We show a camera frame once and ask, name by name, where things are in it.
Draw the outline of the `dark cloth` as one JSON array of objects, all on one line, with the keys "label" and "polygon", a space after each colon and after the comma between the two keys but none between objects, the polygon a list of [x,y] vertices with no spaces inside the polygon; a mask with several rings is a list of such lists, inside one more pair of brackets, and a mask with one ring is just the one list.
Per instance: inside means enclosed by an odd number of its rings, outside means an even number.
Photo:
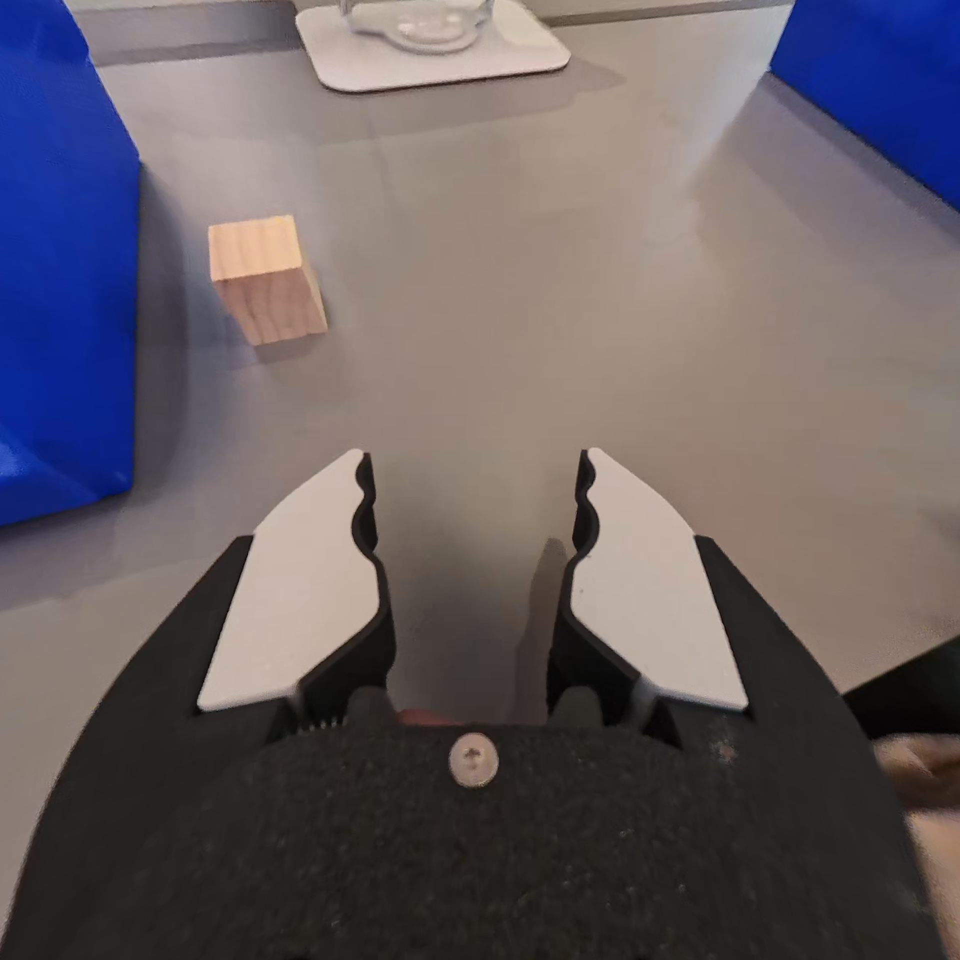
[{"label": "dark cloth", "polygon": [[843,696],[870,740],[959,735],[959,638],[862,683]]}]

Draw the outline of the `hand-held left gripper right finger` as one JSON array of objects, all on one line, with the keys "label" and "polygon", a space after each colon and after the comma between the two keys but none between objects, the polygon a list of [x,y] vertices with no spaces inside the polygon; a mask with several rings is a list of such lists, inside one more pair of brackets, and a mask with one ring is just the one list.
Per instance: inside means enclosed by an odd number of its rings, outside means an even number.
[{"label": "hand-held left gripper right finger", "polygon": [[600,447],[575,481],[574,553],[547,661],[548,721],[644,731],[668,706],[749,717],[690,523]]}]

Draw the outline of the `wooden cube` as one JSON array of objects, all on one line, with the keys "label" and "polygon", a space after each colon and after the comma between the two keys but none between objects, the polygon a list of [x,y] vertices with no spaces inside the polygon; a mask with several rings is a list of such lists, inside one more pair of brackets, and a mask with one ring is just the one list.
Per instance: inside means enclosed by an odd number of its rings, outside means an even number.
[{"label": "wooden cube", "polygon": [[318,277],[295,218],[277,215],[208,227],[210,280],[255,347],[329,330]]}]

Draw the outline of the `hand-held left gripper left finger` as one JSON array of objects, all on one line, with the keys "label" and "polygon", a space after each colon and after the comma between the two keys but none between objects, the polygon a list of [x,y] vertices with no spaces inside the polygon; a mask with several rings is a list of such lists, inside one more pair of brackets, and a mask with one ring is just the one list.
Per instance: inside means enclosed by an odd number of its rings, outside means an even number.
[{"label": "hand-held left gripper left finger", "polygon": [[255,528],[198,692],[202,713],[283,701],[309,724],[337,724],[356,690],[386,688],[397,640],[372,463],[347,450]]}]

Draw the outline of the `person's beige garment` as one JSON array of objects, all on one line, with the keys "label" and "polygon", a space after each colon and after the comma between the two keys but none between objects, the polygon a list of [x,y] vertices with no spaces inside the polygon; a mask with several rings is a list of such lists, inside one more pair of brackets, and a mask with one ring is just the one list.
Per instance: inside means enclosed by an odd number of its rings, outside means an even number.
[{"label": "person's beige garment", "polygon": [[959,737],[895,734],[873,743],[904,808],[947,958],[959,957]]}]

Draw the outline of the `blue plastic bin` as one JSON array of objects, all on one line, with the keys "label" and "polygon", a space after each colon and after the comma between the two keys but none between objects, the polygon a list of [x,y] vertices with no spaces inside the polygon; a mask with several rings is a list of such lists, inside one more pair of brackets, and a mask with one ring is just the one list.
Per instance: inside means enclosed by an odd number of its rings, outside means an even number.
[{"label": "blue plastic bin", "polygon": [[958,210],[957,1],[794,2],[770,72]]},{"label": "blue plastic bin", "polygon": [[134,479],[140,157],[60,1],[1,4],[1,523]]}]

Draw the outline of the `white desk stand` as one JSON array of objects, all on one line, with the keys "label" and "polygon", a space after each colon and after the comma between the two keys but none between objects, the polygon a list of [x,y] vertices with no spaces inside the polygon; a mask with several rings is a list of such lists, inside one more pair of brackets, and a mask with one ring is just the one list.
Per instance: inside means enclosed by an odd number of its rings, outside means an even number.
[{"label": "white desk stand", "polygon": [[514,1],[343,1],[294,23],[319,82],[347,94],[552,73],[571,56]]}]

